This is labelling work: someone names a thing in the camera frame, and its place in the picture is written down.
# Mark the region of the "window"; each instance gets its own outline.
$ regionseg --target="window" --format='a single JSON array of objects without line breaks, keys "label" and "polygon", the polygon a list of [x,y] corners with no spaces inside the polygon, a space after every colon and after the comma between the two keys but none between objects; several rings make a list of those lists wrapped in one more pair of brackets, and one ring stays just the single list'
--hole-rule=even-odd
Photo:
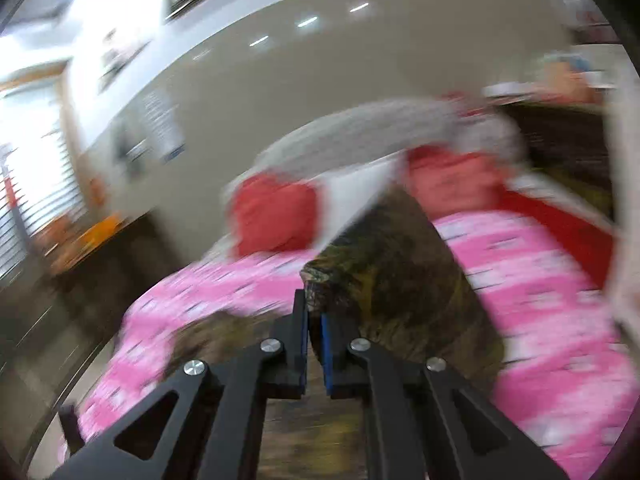
[{"label": "window", "polygon": [[[84,202],[60,129],[60,103],[55,82],[48,80],[8,92],[0,98],[0,145],[8,152],[6,170],[11,178],[20,213],[19,220],[28,235],[62,213],[73,220],[84,212]],[[2,186],[2,220],[7,240],[20,245]],[[0,276],[24,257],[24,250],[13,254],[0,250]]]}]

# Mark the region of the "wall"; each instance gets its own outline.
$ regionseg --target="wall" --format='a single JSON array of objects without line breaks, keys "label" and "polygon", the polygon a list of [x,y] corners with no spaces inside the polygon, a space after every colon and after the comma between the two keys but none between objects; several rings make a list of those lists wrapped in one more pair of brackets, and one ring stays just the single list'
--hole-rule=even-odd
[{"label": "wall", "polygon": [[[68,71],[70,98],[76,110],[81,149],[87,149],[134,96],[185,52],[237,20],[279,1],[282,0],[204,0],[183,17],[160,27],[152,43],[102,94],[97,91],[101,54],[97,42],[102,37],[95,34],[95,26],[112,20],[114,14],[118,13],[110,9],[112,2],[135,9],[140,16],[147,12],[146,19],[140,22],[157,24],[153,16],[162,3],[159,0],[83,0],[81,4],[74,4],[70,18],[73,21],[75,14],[84,13],[85,27],[88,27],[78,43]],[[96,18],[90,12],[92,7],[104,7],[104,12]],[[126,21],[132,19],[128,14],[125,16]]]},{"label": "wall", "polygon": [[[369,7],[348,11],[363,1]],[[309,27],[295,26],[312,15]],[[84,157],[108,181],[112,209],[155,208],[190,261],[222,232],[222,186],[277,138],[365,102],[521,79],[531,59],[568,41],[547,0],[284,0],[175,61]],[[150,92],[172,102],[186,150],[166,165],[146,154],[145,176],[128,182],[113,161],[113,136],[123,128],[146,136]]]}]

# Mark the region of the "beige wall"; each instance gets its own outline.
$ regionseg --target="beige wall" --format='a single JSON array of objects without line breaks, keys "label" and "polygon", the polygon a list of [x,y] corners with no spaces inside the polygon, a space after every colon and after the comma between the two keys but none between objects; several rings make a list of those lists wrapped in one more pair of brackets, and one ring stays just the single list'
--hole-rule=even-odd
[{"label": "beige wall", "polygon": [[[348,12],[364,1],[367,9]],[[295,27],[313,15],[315,24]],[[526,80],[535,57],[568,43],[547,0],[285,0],[174,62],[83,156],[107,180],[112,209],[156,209],[194,260],[222,233],[222,186],[291,130],[364,102]],[[128,182],[113,161],[113,131],[146,137],[150,91],[174,103],[186,150],[167,164],[147,153],[145,175]]]}]

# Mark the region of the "red pillow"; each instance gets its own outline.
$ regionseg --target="red pillow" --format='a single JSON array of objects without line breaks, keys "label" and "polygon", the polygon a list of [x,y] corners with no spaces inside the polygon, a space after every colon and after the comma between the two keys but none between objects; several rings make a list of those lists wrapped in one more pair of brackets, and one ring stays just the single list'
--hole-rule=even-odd
[{"label": "red pillow", "polygon": [[504,179],[491,156],[459,155],[438,146],[410,150],[408,165],[409,191],[432,221],[494,208]]},{"label": "red pillow", "polygon": [[249,177],[232,202],[236,253],[309,248],[318,232],[318,209],[318,193],[309,184],[285,183],[267,173]]}]

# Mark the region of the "white pillow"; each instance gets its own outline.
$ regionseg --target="white pillow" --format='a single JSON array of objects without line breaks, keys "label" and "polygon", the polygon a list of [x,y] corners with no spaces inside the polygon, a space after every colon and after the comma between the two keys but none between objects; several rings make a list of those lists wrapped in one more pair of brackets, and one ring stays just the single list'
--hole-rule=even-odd
[{"label": "white pillow", "polygon": [[397,152],[311,179],[321,197],[320,232],[314,248],[321,251],[358,219],[391,182],[402,179],[404,167],[403,152]]}]

